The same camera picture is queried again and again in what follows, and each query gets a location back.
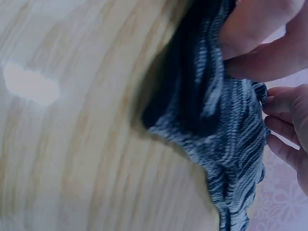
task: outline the knit garment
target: knit garment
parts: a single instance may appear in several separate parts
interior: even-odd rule
[[[226,75],[219,30],[236,0],[195,0],[171,40],[160,88],[142,115],[153,134],[180,145],[207,171],[221,231],[246,231],[265,170],[263,83]]]

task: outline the hand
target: hand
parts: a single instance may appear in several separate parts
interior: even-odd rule
[[[284,37],[260,45],[285,24]],[[266,82],[306,69],[308,0],[242,0],[223,25],[219,42],[234,78]]]
[[[269,148],[297,171],[298,184],[308,196],[308,84],[270,89],[264,112],[269,115],[265,118],[269,129],[300,147],[268,136]]]

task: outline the wooden table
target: wooden table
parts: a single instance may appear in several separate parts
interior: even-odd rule
[[[139,122],[188,4],[0,0],[1,231],[218,230],[204,171]]]

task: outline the pink floral background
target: pink floral background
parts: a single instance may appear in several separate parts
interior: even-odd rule
[[[266,42],[283,34],[284,28],[281,28]],[[298,86],[303,83],[308,83],[308,70],[267,85],[271,88]],[[250,231],[308,231],[308,198],[298,186],[296,172],[268,148],[265,150],[264,158],[266,175]]]

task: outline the wooden surface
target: wooden surface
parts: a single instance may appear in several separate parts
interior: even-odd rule
[[[187,5],[0,0],[1,231],[218,230],[204,171],[138,120]]]

